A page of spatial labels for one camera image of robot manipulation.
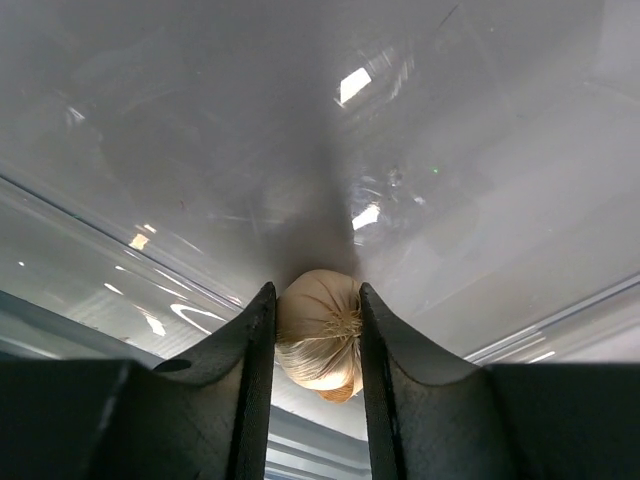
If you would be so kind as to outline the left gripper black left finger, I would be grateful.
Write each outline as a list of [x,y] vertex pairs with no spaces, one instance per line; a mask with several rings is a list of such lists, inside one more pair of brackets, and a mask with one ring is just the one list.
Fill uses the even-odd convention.
[[260,479],[276,290],[154,368],[129,359],[1,365],[5,479]]

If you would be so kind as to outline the beige toy garlic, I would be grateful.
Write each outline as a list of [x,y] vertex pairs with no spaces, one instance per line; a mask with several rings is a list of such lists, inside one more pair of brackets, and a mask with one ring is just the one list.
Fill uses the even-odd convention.
[[276,303],[276,359],[297,385],[341,404],[363,389],[361,283],[330,270],[299,276]]

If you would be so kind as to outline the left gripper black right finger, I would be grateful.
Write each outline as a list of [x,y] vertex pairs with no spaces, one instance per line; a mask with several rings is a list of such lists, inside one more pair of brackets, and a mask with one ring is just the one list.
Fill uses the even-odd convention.
[[474,365],[360,289],[376,479],[635,479],[639,368]]

